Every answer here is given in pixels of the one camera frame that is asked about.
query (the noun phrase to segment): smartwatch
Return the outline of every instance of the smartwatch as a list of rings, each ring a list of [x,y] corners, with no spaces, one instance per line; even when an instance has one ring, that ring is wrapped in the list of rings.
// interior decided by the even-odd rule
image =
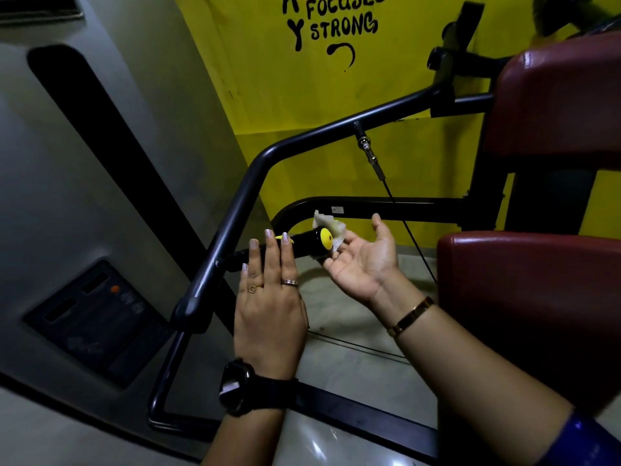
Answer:
[[[295,399],[297,385],[297,379],[284,381],[258,376],[252,366],[238,359],[224,368],[220,403],[234,417],[256,409],[286,409]]]

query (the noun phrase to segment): white floor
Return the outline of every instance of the white floor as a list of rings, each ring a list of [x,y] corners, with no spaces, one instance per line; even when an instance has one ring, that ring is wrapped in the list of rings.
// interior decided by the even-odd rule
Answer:
[[[400,267],[435,297],[419,257]],[[429,259],[433,271],[435,260]],[[342,294],[317,263],[298,260],[310,331],[300,381],[413,421],[436,426],[437,400],[381,324]],[[598,419],[621,438],[621,399]],[[181,466],[191,463],[130,444],[0,390],[0,463],[5,466]],[[403,455],[288,412],[275,465],[421,466]]]

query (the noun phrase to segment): black watch strap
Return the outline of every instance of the black watch strap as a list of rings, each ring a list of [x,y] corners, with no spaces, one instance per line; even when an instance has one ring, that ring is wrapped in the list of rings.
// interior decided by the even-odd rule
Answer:
[[[292,406],[298,391],[298,380],[274,380],[253,376],[248,389],[250,408],[287,409]]]

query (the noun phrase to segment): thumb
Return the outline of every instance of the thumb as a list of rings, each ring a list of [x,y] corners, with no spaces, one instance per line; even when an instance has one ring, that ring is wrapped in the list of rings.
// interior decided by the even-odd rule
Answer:
[[[373,230],[375,231],[377,240],[392,240],[392,233],[390,229],[384,224],[384,222],[382,222],[382,219],[378,213],[373,214],[371,224],[373,225]]]

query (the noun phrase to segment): hand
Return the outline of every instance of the hand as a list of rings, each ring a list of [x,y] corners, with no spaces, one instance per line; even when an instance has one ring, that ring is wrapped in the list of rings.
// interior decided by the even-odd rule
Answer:
[[[283,280],[298,281],[293,246],[283,234],[281,249],[271,230],[265,231],[265,270],[261,271],[259,241],[250,241],[248,265],[235,309],[235,354],[251,364],[255,373],[272,379],[295,377],[309,327],[306,305],[296,287]]]
[[[323,267],[345,294],[373,310],[384,279],[398,265],[397,246],[390,229],[379,214],[373,214],[371,223],[377,236],[375,242],[367,242],[348,230],[345,242],[332,258],[325,260]]]

